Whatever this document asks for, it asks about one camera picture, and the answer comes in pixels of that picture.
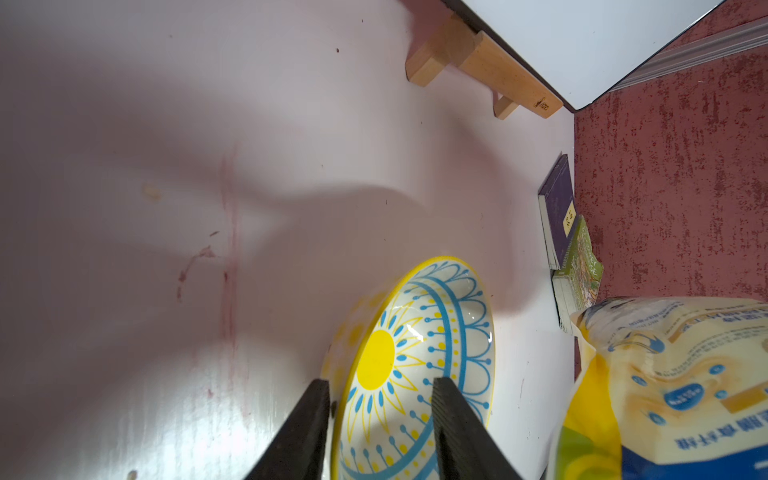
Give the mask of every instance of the book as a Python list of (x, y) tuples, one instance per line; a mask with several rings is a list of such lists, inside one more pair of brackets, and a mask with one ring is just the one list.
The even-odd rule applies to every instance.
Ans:
[(604, 270), (602, 263), (592, 253), (592, 240), (583, 216), (579, 215), (576, 219), (574, 230), (563, 268), (552, 275), (560, 328), (566, 333), (573, 333), (571, 316), (594, 305)]
[(565, 252), (574, 236), (573, 226), (578, 215), (571, 186), (568, 155), (560, 155), (549, 177), (538, 191), (538, 209), (544, 228), (549, 268), (559, 270), (563, 267)]

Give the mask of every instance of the yellow plastic package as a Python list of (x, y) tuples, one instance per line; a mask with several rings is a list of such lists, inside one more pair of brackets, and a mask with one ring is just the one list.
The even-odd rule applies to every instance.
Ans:
[(547, 478), (768, 478), (768, 304), (611, 299), (574, 324)]

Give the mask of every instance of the red textured wall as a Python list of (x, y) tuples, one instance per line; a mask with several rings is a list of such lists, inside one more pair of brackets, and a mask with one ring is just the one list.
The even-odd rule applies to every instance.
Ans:
[[(735, 25), (767, 8), (719, 7)], [(576, 115), (576, 199), (606, 266), (601, 297), (768, 301), (767, 82), (768, 46), (607, 94)]]
[(673, 41), (675, 48), (768, 15), (766, 0), (727, 0)]

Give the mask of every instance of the ceramic bowl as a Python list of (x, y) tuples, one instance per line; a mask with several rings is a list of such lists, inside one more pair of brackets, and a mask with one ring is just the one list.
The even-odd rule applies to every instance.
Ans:
[(432, 380), (453, 379), (484, 425), (491, 411), (493, 321), (477, 274), (436, 257), (361, 300), (323, 369), (336, 402), (333, 480), (438, 478)]

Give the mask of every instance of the white table surface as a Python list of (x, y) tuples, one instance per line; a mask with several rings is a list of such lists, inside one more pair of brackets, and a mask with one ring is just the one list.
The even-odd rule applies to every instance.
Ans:
[(356, 299), (440, 254), (492, 295), (490, 432), (538, 478), (573, 340), (536, 193), (574, 118), (408, 83), (447, 16), (410, 5), (0, 4), (0, 478), (241, 478)]

